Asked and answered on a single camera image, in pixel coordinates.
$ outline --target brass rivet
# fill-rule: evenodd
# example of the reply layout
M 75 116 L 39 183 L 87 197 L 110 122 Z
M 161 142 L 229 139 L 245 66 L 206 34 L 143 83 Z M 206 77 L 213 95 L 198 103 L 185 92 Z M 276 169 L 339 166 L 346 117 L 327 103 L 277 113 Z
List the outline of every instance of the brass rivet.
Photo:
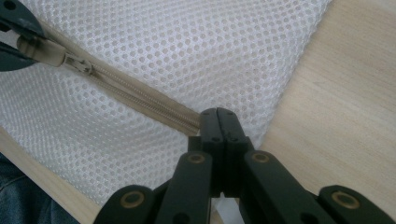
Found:
M 361 206 L 361 204 L 355 197 L 347 193 L 344 193 L 343 191 L 334 192 L 332 194 L 332 199 L 341 206 L 348 209 L 357 209 Z
M 267 155 L 261 154 L 259 152 L 254 153 L 251 156 L 251 159 L 253 159 L 254 161 L 257 161 L 257 162 L 262 162 L 262 163 L 268 162 L 270 160 L 270 158 Z
M 135 208 L 139 206 L 143 201 L 145 201 L 145 195 L 140 191 L 131 191 L 122 195 L 120 199 L 120 204 L 124 208 Z
M 205 161 L 205 157 L 201 154 L 192 154 L 188 157 L 189 162 L 192 163 L 201 163 L 203 161 Z

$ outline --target denim fabric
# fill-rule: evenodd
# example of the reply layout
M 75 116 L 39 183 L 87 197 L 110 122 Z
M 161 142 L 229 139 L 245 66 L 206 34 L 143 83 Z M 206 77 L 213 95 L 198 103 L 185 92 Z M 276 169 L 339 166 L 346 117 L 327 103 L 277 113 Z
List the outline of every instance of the denim fabric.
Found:
M 0 154 L 0 223 L 78 223 Z

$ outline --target wooden surface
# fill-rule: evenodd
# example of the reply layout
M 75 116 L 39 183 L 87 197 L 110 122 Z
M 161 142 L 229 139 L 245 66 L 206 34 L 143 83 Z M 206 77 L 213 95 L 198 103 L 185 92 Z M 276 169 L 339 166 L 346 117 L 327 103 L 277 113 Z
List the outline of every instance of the wooden surface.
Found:
M 396 219 L 396 1 L 334 0 L 262 149 L 309 190 L 353 188 Z M 99 206 L 0 129 L 0 151 L 81 223 Z

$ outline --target zipper teeth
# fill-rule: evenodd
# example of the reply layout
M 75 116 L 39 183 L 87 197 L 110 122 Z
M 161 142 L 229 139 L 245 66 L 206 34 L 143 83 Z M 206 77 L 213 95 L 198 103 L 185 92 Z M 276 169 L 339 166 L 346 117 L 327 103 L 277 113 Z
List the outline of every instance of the zipper teeth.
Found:
M 137 94 L 143 96 L 145 99 L 147 99 L 148 101 L 160 106 L 161 108 L 163 108 L 164 110 L 169 111 L 170 113 L 174 114 L 175 116 L 179 117 L 180 119 L 183 119 L 185 121 L 187 121 L 191 126 L 195 126 L 195 127 L 199 127 L 199 123 L 196 122 L 193 119 L 189 119 L 188 117 L 178 113 L 177 111 L 175 111 L 174 109 L 172 109 L 169 106 L 166 106 L 160 102 L 158 102 L 157 100 L 155 100 L 154 98 L 148 96 L 147 94 L 145 94 L 144 92 L 142 92 L 141 90 L 139 90 L 138 88 L 134 87 L 133 85 L 131 85 L 130 83 L 126 82 L 125 80 L 122 80 L 120 77 L 115 76 L 114 74 L 108 72 L 106 69 L 102 68 L 101 66 L 99 66 L 96 63 L 92 63 L 92 67 L 94 68 L 95 71 L 102 73 L 103 75 L 106 75 L 107 77 L 112 78 L 113 80 L 117 81 L 118 83 L 120 83 L 121 85 L 124 85 L 130 89 L 132 89 L 132 91 L 136 92 Z
M 162 112 L 161 110 L 159 110 L 158 108 L 155 108 L 155 107 L 153 107 L 153 106 L 150 106 L 150 104 L 145 103 L 145 102 L 143 102 L 143 101 L 137 99 L 136 97 L 131 96 L 130 94 L 128 94 L 128 93 L 126 93 L 126 92 L 124 92 L 124 91 L 118 90 L 117 88 L 115 88 L 115 87 L 113 87 L 113 86 L 111 86 L 111 85 L 109 85 L 109 84 L 107 84 L 107 83 L 105 83 L 105 82 L 99 80 L 97 77 L 91 77 L 91 78 L 92 78 L 92 80 L 93 80 L 94 82 L 96 82 L 96 83 L 97 83 L 98 85 L 100 85 L 102 88 L 105 88 L 105 89 L 107 89 L 107 90 L 109 90 L 109 91 L 113 91 L 113 92 L 115 92 L 117 95 L 120 95 L 120 96 L 122 96 L 122 97 L 124 97 L 124 98 L 126 98 L 126 99 L 128 99 L 128 100 L 130 100 L 130 101 L 133 101 L 133 102 L 135 102 L 135 103 L 137 103 L 137 104 L 139 104 L 139 105 L 142 105 L 143 107 L 145 107 L 145 108 L 147 108 L 147 109 L 149 109 L 149 110 L 151 110 L 151 111 L 153 111 L 153 112 L 155 112 L 155 113 L 157 113 L 157 114 L 159 114 L 159 115 L 162 115 L 162 116 L 164 116 L 164 117 L 166 117 L 166 118 L 172 120 L 173 122 L 182 125 L 183 127 L 188 128 L 188 129 L 191 130 L 192 132 L 197 132 L 197 128 L 196 128 L 195 126 L 190 125 L 189 123 L 180 121 L 180 120 L 178 120 L 178 119 L 175 119 L 175 118 L 172 117 L 172 116 L 168 116 L 166 113 L 163 113 L 163 112 Z

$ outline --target black clip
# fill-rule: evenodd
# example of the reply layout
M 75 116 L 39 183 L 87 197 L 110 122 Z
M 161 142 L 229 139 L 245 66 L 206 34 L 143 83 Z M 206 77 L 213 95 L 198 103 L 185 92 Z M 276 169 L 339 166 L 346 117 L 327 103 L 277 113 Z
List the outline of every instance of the black clip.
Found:
M 0 0 L 0 31 L 15 33 L 30 40 L 44 37 L 44 31 L 30 10 L 17 0 Z M 14 71 L 35 61 L 0 41 L 0 72 Z

